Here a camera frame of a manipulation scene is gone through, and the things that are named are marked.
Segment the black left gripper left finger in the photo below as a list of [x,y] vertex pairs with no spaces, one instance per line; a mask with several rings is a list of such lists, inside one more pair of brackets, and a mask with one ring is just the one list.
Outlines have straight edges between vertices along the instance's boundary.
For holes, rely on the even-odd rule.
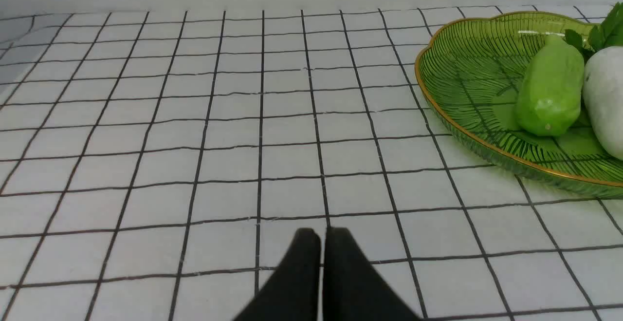
[[299,228],[272,275],[237,321],[315,321],[318,316],[320,237]]

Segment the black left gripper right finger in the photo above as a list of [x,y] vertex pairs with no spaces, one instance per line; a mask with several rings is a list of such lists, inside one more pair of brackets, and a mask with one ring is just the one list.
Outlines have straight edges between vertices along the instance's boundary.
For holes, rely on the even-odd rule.
[[325,321],[420,321],[372,267],[351,232],[329,227],[323,274]]

